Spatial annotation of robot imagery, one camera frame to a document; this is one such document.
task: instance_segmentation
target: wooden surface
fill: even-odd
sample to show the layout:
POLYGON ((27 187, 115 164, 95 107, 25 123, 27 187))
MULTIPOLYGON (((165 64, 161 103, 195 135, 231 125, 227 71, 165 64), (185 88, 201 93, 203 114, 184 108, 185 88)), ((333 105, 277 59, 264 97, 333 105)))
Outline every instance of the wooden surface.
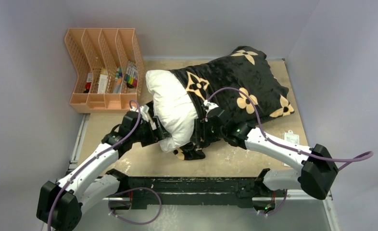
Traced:
MULTIPOLYGON (((196 61, 146 61, 147 70, 175 69, 189 65, 202 64, 208 60, 196 61)), ((282 138, 282 133, 292 130, 300 136, 300 144, 307 145, 302 122, 294 93, 291 88, 285 64, 282 60, 270 61, 271 71, 278 81, 290 89, 287 96, 295 113, 263 124, 264 130, 282 138)), ((142 86, 140 104, 151 100, 146 85, 142 86)), ((84 161, 100 143, 101 139, 113 126, 121 123, 121 114, 91 114, 81 148, 79 163, 84 161)), ((116 163, 108 169, 117 170, 129 176, 196 176, 196 177, 256 177, 263 168, 287 169, 281 162, 261 153, 231 147, 224 141, 212 143, 204 149, 203 160, 182 161, 173 153, 163 153, 158 144, 142 148, 139 143, 133 145, 116 163)))

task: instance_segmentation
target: black pillow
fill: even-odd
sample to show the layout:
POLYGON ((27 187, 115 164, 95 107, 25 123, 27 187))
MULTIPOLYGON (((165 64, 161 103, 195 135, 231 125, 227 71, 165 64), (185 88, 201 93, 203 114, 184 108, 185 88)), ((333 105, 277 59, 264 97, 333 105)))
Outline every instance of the black pillow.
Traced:
POLYGON ((199 118, 205 118, 203 101, 216 90, 232 87, 249 95, 226 90, 211 100, 229 112, 235 122, 257 124, 251 103, 256 105, 261 122, 294 113, 287 100, 289 89, 280 85, 270 70, 266 54, 252 47, 237 47, 231 54, 206 64, 170 70, 182 83, 196 108, 199 118))

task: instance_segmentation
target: mesh basket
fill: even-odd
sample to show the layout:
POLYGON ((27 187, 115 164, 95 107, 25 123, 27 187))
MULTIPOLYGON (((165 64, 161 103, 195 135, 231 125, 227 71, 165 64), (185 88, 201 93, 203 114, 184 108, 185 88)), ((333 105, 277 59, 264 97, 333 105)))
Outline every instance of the mesh basket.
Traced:
POLYGON ((70 28, 64 40, 77 72, 70 105, 79 113, 129 111, 129 101, 141 96, 145 72, 135 29, 70 28), (137 65, 137 87, 128 88, 123 80, 121 92, 113 93, 116 71, 121 68, 124 77, 128 61, 137 65), (98 93, 103 68, 108 71, 108 81, 105 92, 98 93), (92 73, 93 79, 89 91, 84 93, 88 73, 92 73))

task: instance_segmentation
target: white wall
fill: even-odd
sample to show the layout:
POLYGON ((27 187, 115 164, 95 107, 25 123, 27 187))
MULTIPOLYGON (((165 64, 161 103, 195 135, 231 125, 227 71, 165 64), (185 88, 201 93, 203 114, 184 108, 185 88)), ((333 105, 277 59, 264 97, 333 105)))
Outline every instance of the white wall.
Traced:
POLYGON ((81 115, 63 0, 0 0, 0 230, 36 231, 40 187, 62 176, 81 115))
POLYGON ((344 230, 378 230, 378 0, 321 0, 287 59, 310 145, 367 150, 332 188, 344 230))
POLYGON ((286 57, 319 0, 67 0, 81 27, 134 27, 145 58, 286 57))

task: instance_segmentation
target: pillowcase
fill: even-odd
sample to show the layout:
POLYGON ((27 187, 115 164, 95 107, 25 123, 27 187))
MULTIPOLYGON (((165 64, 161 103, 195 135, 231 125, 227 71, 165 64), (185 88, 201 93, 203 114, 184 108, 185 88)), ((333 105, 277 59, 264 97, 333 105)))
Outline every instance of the pillowcase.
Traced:
POLYGON ((146 80, 153 95, 154 113, 172 134, 160 141, 164 152, 190 142, 194 119, 206 116, 202 108, 204 100, 223 87, 239 89, 252 100, 233 90, 217 93, 211 100, 237 123, 247 121, 257 125, 252 103, 262 123, 294 113, 286 98, 289 89, 272 75, 266 54, 252 47, 237 47, 231 54, 206 64, 148 71, 146 80))

